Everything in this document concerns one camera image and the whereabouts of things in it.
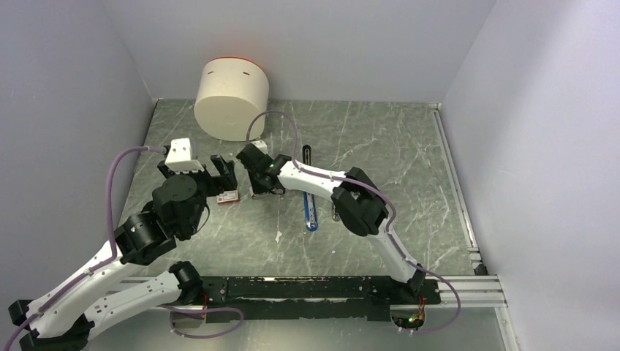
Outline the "red white staple box sleeve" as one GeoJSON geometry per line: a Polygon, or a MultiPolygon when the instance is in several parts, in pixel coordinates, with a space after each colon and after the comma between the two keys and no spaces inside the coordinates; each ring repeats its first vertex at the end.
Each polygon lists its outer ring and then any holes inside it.
{"type": "Polygon", "coordinates": [[[238,203],[240,201],[239,193],[237,190],[225,191],[217,196],[216,202],[218,205],[227,205],[232,203],[238,203]]]}

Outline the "staple box tray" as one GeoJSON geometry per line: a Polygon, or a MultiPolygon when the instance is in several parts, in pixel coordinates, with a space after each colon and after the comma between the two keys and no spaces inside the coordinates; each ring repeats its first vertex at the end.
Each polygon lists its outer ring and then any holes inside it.
{"type": "Polygon", "coordinates": [[[267,197],[267,196],[270,196],[270,195],[272,195],[270,192],[264,192],[264,193],[259,193],[259,194],[252,193],[251,194],[251,199],[256,200],[258,198],[267,197]]]}

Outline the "beige small stapler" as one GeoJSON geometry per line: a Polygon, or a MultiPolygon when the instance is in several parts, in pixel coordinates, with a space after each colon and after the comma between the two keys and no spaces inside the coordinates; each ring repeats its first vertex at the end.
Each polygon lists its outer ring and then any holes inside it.
{"type": "Polygon", "coordinates": [[[339,222],[341,220],[335,204],[331,207],[331,218],[335,222],[339,222]]]}

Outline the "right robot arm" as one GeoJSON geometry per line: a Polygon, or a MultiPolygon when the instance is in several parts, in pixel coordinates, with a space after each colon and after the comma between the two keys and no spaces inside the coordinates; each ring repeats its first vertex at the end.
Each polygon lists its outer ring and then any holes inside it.
{"type": "Polygon", "coordinates": [[[395,282],[396,297],[411,303],[421,295],[426,272],[396,234],[396,207],[363,170],[324,170],[287,155],[273,158],[253,143],[246,144],[236,158],[250,179],[267,190],[295,190],[330,200],[348,231],[366,238],[382,258],[395,282]]]}

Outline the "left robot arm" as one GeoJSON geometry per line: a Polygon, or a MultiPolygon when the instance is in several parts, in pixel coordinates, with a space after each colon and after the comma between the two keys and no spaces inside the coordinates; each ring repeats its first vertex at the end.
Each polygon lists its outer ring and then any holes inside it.
{"type": "Polygon", "coordinates": [[[164,183],[140,213],[111,227],[102,248],[59,286],[10,305],[15,331],[4,348],[18,343],[22,350],[82,350],[103,331],[146,310],[198,301],[203,280],[188,261],[121,292],[112,294],[110,288],[190,239],[200,229],[208,198],[237,188],[233,162],[218,155],[211,162],[218,175],[191,156],[161,161],[164,183]]]}

